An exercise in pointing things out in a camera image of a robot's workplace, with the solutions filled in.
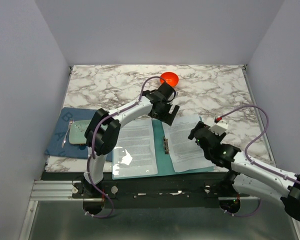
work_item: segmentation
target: bolt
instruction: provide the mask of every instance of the bolt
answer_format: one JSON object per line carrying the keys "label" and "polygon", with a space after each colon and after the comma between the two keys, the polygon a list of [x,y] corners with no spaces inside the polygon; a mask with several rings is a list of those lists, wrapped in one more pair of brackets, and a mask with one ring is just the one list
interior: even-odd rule
{"label": "bolt", "polygon": [[113,186],[111,188],[111,193],[116,194],[118,192],[118,188],[116,186]]}
{"label": "bolt", "polygon": [[71,190],[71,192],[73,194],[77,194],[79,192],[79,190],[76,187],[73,187],[72,190]]}
{"label": "bolt", "polygon": [[205,191],[207,194],[210,193],[210,191],[211,191],[210,186],[209,186],[209,185],[206,185],[206,186],[204,187],[204,191]]}

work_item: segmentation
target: white marble tabletop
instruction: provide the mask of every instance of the white marble tabletop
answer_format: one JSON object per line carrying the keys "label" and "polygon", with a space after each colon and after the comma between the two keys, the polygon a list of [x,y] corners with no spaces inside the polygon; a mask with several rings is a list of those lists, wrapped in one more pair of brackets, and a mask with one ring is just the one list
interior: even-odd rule
{"label": "white marble tabletop", "polygon": [[[213,124],[216,116],[233,110],[252,100],[241,66],[238,65],[75,65],[66,92],[63,107],[111,110],[127,104],[140,94],[143,82],[151,76],[174,72],[179,76],[175,87],[179,105],[177,116],[199,114],[202,120]],[[147,83],[145,90],[160,86],[159,79]],[[226,117],[229,122],[223,143],[244,149],[260,134],[254,109],[245,108]],[[275,166],[263,139],[249,148],[249,154]],[[84,172],[86,159],[50,156],[47,172]],[[111,172],[110,162],[104,166]],[[214,167],[214,171],[227,171]]]}

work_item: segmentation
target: blue cloth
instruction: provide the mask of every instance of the blue cloth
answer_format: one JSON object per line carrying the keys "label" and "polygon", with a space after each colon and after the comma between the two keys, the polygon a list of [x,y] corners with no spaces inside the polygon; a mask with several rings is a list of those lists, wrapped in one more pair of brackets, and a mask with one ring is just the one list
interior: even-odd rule
{"label": "blue cloth", "polygon": [[[50,139],[48,148],[45,150],[46,155],[67,157],[73,159],[87,159],[88,148],[86,145],[72,145],[69,143],[69,133],[64,147],[62,142],[68,129],[69,121],[72,118],[74,121],[91,120],[96,110],[64,107],[61,110],[59,119],[56,123],[54,133]],[[112,162],[112,152],[110,152],[106,161]]]}

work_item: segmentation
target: purple cable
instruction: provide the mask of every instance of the purple cable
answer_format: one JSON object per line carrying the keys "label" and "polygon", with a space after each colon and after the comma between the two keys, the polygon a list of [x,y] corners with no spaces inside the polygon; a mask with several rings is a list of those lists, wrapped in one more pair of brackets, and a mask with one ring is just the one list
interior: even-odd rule
{"label": "purple cable", "polygon": [[255,215],[257,212],[259,212],[260,207],[261,207],[261,203],[262,203],[262,200],[260,199],[258,207],[257,207],[253,212],[248,213],[248,214],[245,214],[245,215],[236,215],[236,214],[231,213],[231,212],[228,212],[228,211],[225,211],[224,213],[225,213],[225,214],[229,214],[230,216],[236,217],[236,218],[247,218],[247,217],[251,217],[251,216]]}
{"label": "purple cable", "polygon": [[101,124],[102,124],[104,121],[108,120],[109,118],[114,117],[115,115],[118,115],[118,114],[120,114],[120,113],[123,113],[123,112],[125,112],[125,111],[127,111],[127,110],[133,108],[133,107],[136,106],[137,104],[139,104],[139,102],[140,102],[140,100],[141,100],[141,98],[142,98],[142,93],[143,93],[143,91],[144,91],[144,88],[145,88],[146,83],[147,83],[149,80],[151,80],[151,79],[156,79],[156,78],[161,79],[161,80],[167,82],[164,78],[162,78],[162,77],[160,77],[160,76],[152,76],[152,77],[149,77],[147,80],[144,81],[144,83],[143,83],[143,85],[142,85],[142,87],[141,87],[141,92],[140,92],[139,98],[138,98],[138,100],[137,100],[135,103],[131,104],[130,106],[127,106],[126,108],[120,110],[119,112],[114,112],[113,114],[110,114],[110,115],[106,116],[106,117],[103,118],[103,119],[97,124],[97,126],[95,127],[95,130],[94,130],[94,132],[93,132],[92,142],[91,142],[92,156],[89,156],[89,157],[88,157],[88,160],[87,160],[87,163],[86,163],[87,175],[88,175],[88,178],[89,178],[89,180],[90,180],[91,185],[92,185],[99,193],[101,193],[103,196],[105,196],[105,197],[109,200],[109,202],[111,203],[112,209],[111,209],[111,211],[110,211],[110,213],[109,213],[108,215],[104,215],[104,216],[93,215],[93,214],[90,214],[89,212],[86,211],[85,214],[88,214],[88,215],[91,216],[91,217],[98,218],[98,219],[105,219],[105,218],[109,217],[109,216],[113,213],[113,211],[115,210],[114,202],[111,200],[111,198],[110,198],[107,194],[105,194],[103,191],[101,191],[101,190],[94,184],[94,181],[93,181],[93,179],[92,179],[92,177],[91,177],[91,174],[90,174],[90,161],[91,161],[91,158],[96,159],[96,155],[95,155],[95,143],[96,143],[96,135],[97,135],[97,132],[98,132],[98,130],[99,130]]}
{"label": "purple cable", "polygon": [[226,117],[226,116],[228,116],[228,115],[230,115],[230,114],[232,114],[232,113],[234,113],[234,112],[236,112],[236,111],[238,111],[238,110],[240,110],[240,109],[243,109],[243,108],[256,108],[256,109],[259,109],[261,112],[263,112],[263,114],[265,115],[265,118],[266,118],[266,124],[265,124],[264,130],[260,133],[259,136],[257,136],[255,139],[253,139],[253,140],[245,147],[245,149],[244,149],[244,154],[245,154],[246,158],[249,160],[249,162],[250,162],[251,164],[254,164],[254,165],[256,165],[257,167],[259,167],[259,168],[261,168],[261,169],[263,169],[263,170],[266,170],[266,171],[268,171],[268,172],[270,172],[270,173],[272,173],[272,174],[275,174],[275,175],[277,175],[277,176],[279,176],[279,177],[282,177],[283,179],[288,179],[288,180],[290,180],[290,181],[292,181],[292,182],[294,182],[294,183],[300,185],[300,181],[295,180],[295,179],[293,179],[292,177],[286,176],[286,175],[283,174],[283,173],[280,173],[280,172],[277,172],[277,171],[275,171],[275,170],[272,170],[272,169],[270,169],[270,168],[268,168],[268,167],[266,167],[266,166],[263,166],[263,165],[261,165],[261,164],[255,162],[255,161],[253,161],[253,160],[248,156],[248,148],[249,148],[253,143],[255,143],[258,139],[260,139],[260,138],[262,137],[262,135],[265,134],[265,132],[267,131],[267,129],[268,129],[268,127],[269,127],[269,117],[268,117],[268,115],[267,115],[267,113],[266,113],[265,110],[263,110],[261,107],[256,106],[256,105],[244,105],[244,106],[240,106],[240,107],[238,107],[238,108],[236,108],[236,109],[234,109],[234,110],[232,110],[232,111],[230,111],[230,112],[228,112],[228,113],[226,113],[226,114],[221,115],[219,118]]}
{"label": "purple cable", "polygon": [[94,132],[93,132],[92,142],[91,142],[91,147],[92,147],[92,157],[93,157],[93,159],[96,159],[96,155],[95,155],[94,149],[95,149],[95,144],[96,144],[96,135],[97,135],[97,132],[98,132],[98,130],[99,130],[101,124],[102,124],[104,121],[108,120],[109,118],[112,118],[112,117],[114,117],[115,115],[118,115],[118,114],[120,114],[120,113],[123,113],[123,112],[125,112],[125,111],[127,111],[127,110],[133,108],[134,106],[136,106],[136,105],[140,102],[140,100],[141,100],[141,98],[142,98],[142,93],[143,93],[143,91],[144,91],[144,88],[145,88],[146,83],[147,83],[149,80],[151,80],[151,79],[156,79],[156,78],[161,79],[161,80],[167,82],[164,78],[162,78],[162,77],[160,77],[160,76],[152,76],[152,77],[149,77],[149,78],[148,78],[147,80],[145,80],[144,83],[142,84],[141,92],[140,92],[140,95],[139,95],[139,98],[138,98],[137,102],[131,104],[130,106],[127,106],[126,108],[120,110],[119,112],[114,112],[114,113],[110,114],[109,116],[106,116],[105,118],[103,118],[103,119],[97,124],[97,126],[95,127],[95,130],[94,130]]}
{"label": "purple cable", "polygon": [[105,219],[105,218],[109,217],[109,216],[113,213],[113,211],[115,210],[115,205],[114,205],[114,202],[111,200],[111,198],[110,198],[107,194],[105,194],[103,191],[101,191],[101,190],[93,183],[94,181],[93,181],[93,179],[92,179],[92,177],[91,177],[91,174],[90,174],[90,160],[91,160],[91,158],[92,158],[92,156],[90,155],[90,156],[88,157],[88,161],[87,161],[87,164],[86,164],[86,170],[87,170],[87,172],[88,172],[88,178],[89,178],[89,180],[90,180],[90,183],[92,184],[92,186],[93,186],[99,193],[101,193],[103,196],[105,196],[105,197],[109,200],[109,202],[111,203],[112,208],[111,208],[111,211],[108,213],[108,215],[97,216],[97,215],[94,215],[94,214],[89,213],[88,211],[86,211],[85,214],[87,214],[87,215],[89,215],[89,216],[91,216],[91,217],[93,217],[93,218],[97,218],[97,219]]}

